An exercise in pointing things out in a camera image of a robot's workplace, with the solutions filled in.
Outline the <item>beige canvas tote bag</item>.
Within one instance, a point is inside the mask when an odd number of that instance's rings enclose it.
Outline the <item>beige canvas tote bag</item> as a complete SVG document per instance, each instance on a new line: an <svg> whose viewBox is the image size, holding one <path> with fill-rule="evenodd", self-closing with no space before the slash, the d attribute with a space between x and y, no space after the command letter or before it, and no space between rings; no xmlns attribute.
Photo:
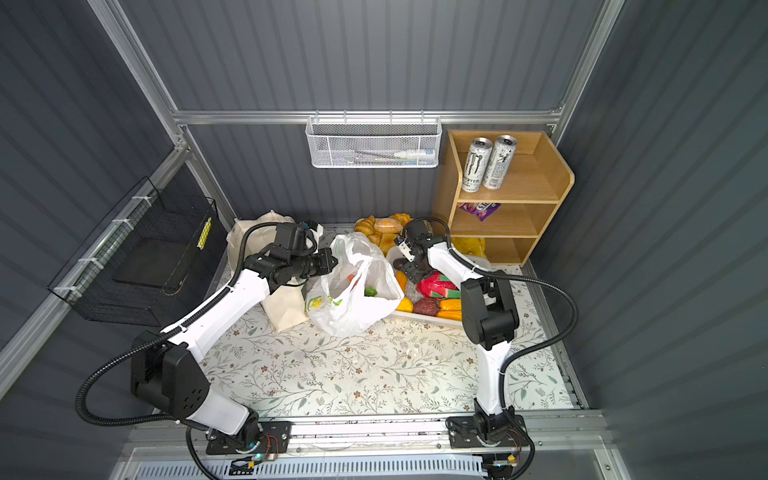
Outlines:
<svg viewBox="0 0 768 480"><path fill-rule="evenodd" d="M231 270L235 271L238 266L243 266L244 272L257 272L268 281L270 295L261 305L277 333L309 320L305 312L300 281L296 277L290 280L285 275L278 277L283 283L293 284L293 287L290 287L273 280L270 275L276 273L283 262L272 258L271 254L265 251L265 248L276 240L277 228L274 223L293 222L291 217L270 210L255 220L237 220L226 238Z"/></svg>

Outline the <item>white plastic produce basket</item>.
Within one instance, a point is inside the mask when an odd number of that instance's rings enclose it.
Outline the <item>white plastic produce basket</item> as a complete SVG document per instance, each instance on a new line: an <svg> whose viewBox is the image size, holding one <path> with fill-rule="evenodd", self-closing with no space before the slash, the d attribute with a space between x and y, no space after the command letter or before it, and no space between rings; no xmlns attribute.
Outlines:
<svg viewBox="0 0 768 480"><path fill-rule="evenodd" d="M400 270L406 258L396 247L389 250L386 259L392 265L397 283L404 292L404 299L401 304L390 314L392 318L410 319L456 328L461 326L458 310L447 310L446 314L440 314L442 311L440 303L443 298L425 297L419 291L418 286Z"/></svg>

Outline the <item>white plastic grocery bag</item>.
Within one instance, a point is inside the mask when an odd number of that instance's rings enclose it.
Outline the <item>white plastic grocery bag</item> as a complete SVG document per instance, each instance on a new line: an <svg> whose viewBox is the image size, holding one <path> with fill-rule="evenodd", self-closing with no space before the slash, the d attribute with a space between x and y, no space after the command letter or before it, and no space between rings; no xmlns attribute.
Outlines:
<svg viewBox="0 0 768 480"><path fill-rule="evenodd" d="M338 235L330 249L338 265L308 290L305 312L329 335L354 336L393 313L405 293L391 264L363 234Z"/></svg>

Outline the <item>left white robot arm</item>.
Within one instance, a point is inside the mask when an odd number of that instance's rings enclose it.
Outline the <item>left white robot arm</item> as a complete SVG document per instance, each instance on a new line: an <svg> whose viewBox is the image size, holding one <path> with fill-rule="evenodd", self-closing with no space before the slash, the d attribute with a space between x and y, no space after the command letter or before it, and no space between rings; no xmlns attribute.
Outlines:
<svg viewBox="0 0 768 480"><path fill-rule="evenodd" d="M162 332L131 359L131 392L174 420L238 436L257 419L251 410L216 391L202 367L208 351L248 310L281 287L330 273L338 264L321 248L323 227L314 222L267 222L243 234L229 282Z"/></svg>

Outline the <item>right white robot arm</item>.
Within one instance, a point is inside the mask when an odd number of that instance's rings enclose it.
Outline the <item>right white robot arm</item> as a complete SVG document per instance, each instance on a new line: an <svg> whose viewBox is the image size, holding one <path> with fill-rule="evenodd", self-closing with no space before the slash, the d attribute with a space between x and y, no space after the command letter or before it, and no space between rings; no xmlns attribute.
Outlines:
<svg viewBox="0 0 768 480"><path fill-rule="evenodd" d="M511 282L456 250L448 234L432 231L426 217L407 223L395 245L406 259L404 272L409 278L419 281L439 272L460 289L461 324L477 347L479 362L474 431L486 445L499 443L512 428L502 364L520 324Z"/></svg>

